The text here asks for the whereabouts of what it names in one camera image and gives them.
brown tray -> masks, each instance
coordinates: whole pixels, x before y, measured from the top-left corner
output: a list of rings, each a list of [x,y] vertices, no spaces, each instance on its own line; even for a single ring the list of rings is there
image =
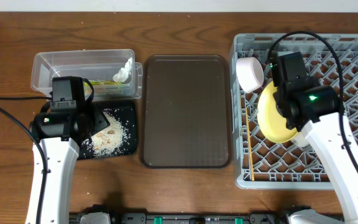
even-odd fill
[[[140,158],[151,168],[220,168],[231,159],[227,63],[217,55],[153,56],[143,92]]]

transparent container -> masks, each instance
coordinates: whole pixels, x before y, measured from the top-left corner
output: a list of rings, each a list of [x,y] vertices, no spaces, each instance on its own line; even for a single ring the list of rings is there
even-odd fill
[[[114,82],[113,76],[130,61],[129,76],[123,82]],[[76,76],[94,81],[95,98],[130,98],[138,92],[138,71],[132,50],[76,50],[42,52],[34,58],[31,89],[50,96],[54,77]],[[90,88],[85,86],[85,94]]]

yellow plate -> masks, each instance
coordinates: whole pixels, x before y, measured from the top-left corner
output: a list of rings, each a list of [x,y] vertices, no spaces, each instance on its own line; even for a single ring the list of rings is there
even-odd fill
[[[273,82],[265,87],[259,98],[257,118],[260,130],[269,141],[283,143],[294,138],[298,131],[296,128],[289,130],[285,126],[287,120],[276,109],[273,97],[276,91]]]

dish rack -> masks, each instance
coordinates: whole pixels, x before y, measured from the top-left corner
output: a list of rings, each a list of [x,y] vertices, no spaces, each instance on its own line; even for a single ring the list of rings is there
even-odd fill
[[[333,189],[311,146],[298,147],[292,142],[275,144],[264,137],[257,122],[257,103],[263,90],[246,94],[236,78],[236,61],[255,57],[265,75],[263,87],[271,78],[266,58],[270,46],[284,34],[238,34],[230,50],[230,91],[232,100],[232,142],[234,178],[241,189]],[[344,106],[358,143],[358,34],[320,34],[332,45],[341,61],[344,75]],[[309,75],[320,84],[339,91],[339,79],[332,54],[318,39],[297,34],[283,39],[279,52],[301,52]],[[246,126],[248,110],[249,127]],[[255,181],[251,181],[248,144],[252,147]]]

green led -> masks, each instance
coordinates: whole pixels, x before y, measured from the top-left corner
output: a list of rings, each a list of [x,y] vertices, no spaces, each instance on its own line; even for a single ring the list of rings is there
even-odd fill
[[[309,96],[309,99],[310,99],[311,101],[314,101],[314,100],[317,100],[318,97],[317,97],[317,96],[310,95],[310,96]]]

